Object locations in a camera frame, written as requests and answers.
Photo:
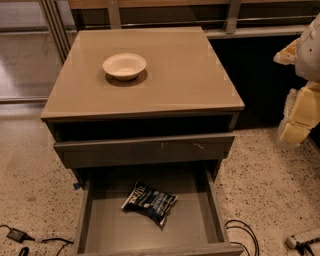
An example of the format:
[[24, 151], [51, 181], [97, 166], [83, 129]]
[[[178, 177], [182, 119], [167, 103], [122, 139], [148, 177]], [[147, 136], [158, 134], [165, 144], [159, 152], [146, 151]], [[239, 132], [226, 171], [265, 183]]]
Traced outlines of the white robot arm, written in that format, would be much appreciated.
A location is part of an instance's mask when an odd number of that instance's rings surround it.
[[320, 14], [273, 61], [293, 65], [296, 75], [307, 81], [301, 89], [289, 91], [278, 128], [280, 142], [298, 146], [320, 123]]

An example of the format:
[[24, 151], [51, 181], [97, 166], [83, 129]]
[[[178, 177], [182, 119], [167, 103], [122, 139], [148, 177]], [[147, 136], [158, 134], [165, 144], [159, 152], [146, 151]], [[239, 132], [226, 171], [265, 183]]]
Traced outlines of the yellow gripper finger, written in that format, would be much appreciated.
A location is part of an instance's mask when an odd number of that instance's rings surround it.
[[294, 65], [299, 39], [293, 40], [273, 57], [273, 61], [282, 65]]
[[308, 81], [300, 90], [291, 89], [283, 115], [279, 140], [291, 145], [301, 144], [320, 123], [320, 83]]

